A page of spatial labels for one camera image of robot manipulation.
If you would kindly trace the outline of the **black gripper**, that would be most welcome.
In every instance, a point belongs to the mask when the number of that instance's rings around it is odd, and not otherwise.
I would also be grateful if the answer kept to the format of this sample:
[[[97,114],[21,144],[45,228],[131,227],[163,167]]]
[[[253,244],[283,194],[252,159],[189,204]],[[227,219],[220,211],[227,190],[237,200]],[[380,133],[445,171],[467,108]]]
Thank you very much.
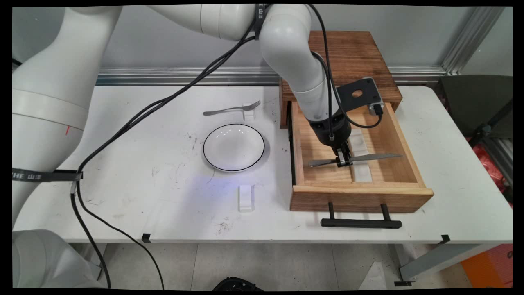
[[[322,144],[329,146],[333,150],[333,153],[337,155],[337,167],[342,168],[352,166],[352,155],[348,144],[348,139],[351,135],[352,129],[346,117],[341,113],[336,113],[332,116],[331,123],[332,135],[334,136],[333,140],[330,139],[328,119],[322,121],[309,120],[308,122],[318,140]]]

